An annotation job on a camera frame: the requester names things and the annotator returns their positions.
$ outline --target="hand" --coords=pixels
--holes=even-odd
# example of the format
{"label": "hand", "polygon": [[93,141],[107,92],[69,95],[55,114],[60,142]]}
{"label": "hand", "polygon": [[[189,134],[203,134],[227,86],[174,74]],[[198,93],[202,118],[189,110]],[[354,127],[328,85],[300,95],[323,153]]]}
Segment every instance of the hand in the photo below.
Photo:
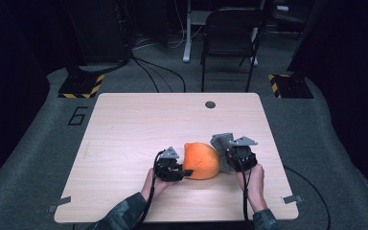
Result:
{"label": "hand", "polygon": [[[145,184],[143,185],[142,192],[141,192],[143,198],[146,201],[148,201],[149,196],[150,196],[150,189],[151,189],[152,179],[153,179],[153,169],[149,169],[148,176],[146,177]],[[164,190],[166,190],[168,187],[170,187],[172,185],[178,184],[178,182],[179,181],[166,182],[166,181],[163,181],[159,178],[156,178],[156,180],[154,182],[153,198],[158,198],[164,192]]]}
{"label": "hand", "polygon": [[[252,206],[253,211],[259,212],[263,209],[267,208],[267,204],[265,203],[264,198],[264,179],[265,179],[265,170],[261,164],[257,164],[251,170],[246,171],[245,173],[246,181],[250,176],[249,184],[247,186],[247,198],[249,200],[250,205]],[[244,190],[243,183],[243,175],[242,172],[236,172],[236,177],[238,179],[238,183],[241,186],[241,189]]]}

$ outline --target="light wood table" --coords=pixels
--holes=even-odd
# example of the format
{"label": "light wood table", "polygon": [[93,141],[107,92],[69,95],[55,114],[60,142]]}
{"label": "light wood table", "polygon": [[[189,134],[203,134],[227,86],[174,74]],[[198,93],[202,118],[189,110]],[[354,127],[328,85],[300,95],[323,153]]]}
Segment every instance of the light wood table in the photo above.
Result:
{"label": "light wood table", "polygon": [[[207,108],[206,102],[215,108]],[[262,103],[254,93],[106,93],[99,96],[57,207],[57,222],[94,222],[142,189],[154,157],[173,147],[183,162],[184,144],[210,144],[214,134],[232,132],[252,146],[264,166],[264,196],[277,219],[296,219],[282,162]],[[249,217],[253,215],[248,208]],[[208,180],[183,179],[151,203],[145,221],[243,220],[242,191],[233,174]]]}

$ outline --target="person's right hand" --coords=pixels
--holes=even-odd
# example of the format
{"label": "person's right hand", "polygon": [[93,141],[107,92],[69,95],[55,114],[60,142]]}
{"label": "person's right hand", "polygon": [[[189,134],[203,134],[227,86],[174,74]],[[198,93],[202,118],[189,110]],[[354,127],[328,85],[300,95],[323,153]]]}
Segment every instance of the person's right hand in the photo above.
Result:
{"label": "person's right hand", "polygon": [[[255,167],[253,167],[249,171],[246,171],[244,174],[246,176],[246,181],[250,176],[249,184],[247,186],[247,197],[253,211],[256,213],[263,209],[266,209],[267,204],[265,203],[264,197],[265,170],[263,169],[263,166],[261,164],[257,164]],[[242,172],[236,172],[236,177],[238,179],[239,185],[241,186],[241,189],[244,190]]]}

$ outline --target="stand base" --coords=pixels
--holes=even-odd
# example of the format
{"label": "stand base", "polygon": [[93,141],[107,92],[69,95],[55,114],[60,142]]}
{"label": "stand base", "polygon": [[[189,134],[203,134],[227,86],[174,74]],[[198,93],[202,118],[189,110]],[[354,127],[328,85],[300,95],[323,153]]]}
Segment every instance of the stand base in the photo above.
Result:
{"label": "stand base", "polygon": [[93,98],[100,89],[104,75],[84,73],[80,78],[68,78],[58,91],[59,98]]}
{"label": "stand base", "polygon": [[302,80],[298,85],[290,87],[290,75],[268,75],[276,98],[313,99],[313,95]]}

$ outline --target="gray carpet floor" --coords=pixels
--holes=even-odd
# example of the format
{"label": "gray carpet floor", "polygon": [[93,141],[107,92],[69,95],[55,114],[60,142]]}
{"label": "gray carpet floor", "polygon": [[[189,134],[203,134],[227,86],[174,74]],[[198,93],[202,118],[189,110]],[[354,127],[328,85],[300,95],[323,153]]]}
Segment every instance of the gray carpet floor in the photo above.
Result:
{"label": "gray carpet floor", "polygon": [[[331,115],[320,90],[307,83],[314,99],[277,99],[268,80],[269,74],[287,74],[297,40],[295,34],[263,36],[250,92],[260,95],[266,117],[284,165],[302,174],[320,192],[331,215],[331,229],[368,229],[368,184],[351,163],[331,124]],[[137,46],[133,54],[179,73],[187,92],[200,92],[201,65],[199,39],[193,42],[189,63],[182,62],[184,43],[176,48],[160,44]],[[243,92],[246,64],[219,58],[208,62],[206,92]],[[90,65],[99,70],[109,65]],[[181,80],[157,67],[160,76],[150,71],[160,93],[182,92]],[[54,221],[47,208],[60,198],[72,169],[82,136],[98,97],[92,99],[58,98],[67,77],[57,70],[48,79],[51,91],[45,105],[11,157],[0,170],[0,229],[72,229],[70,224]],[[134,61],[105,74],[101,93],[154,92],[150,77]],[[84,113],[81,126],[68,126],[77,107]],[[304,201],[297,204],[299,217],[280,221],[283,229],[326,229],[327,210],[315,189],[291,171],[287,178],[291,190]],[[77,224],[83,229],[85,223]],[[244,229],[241,222],[144,224],[141,229]]]}

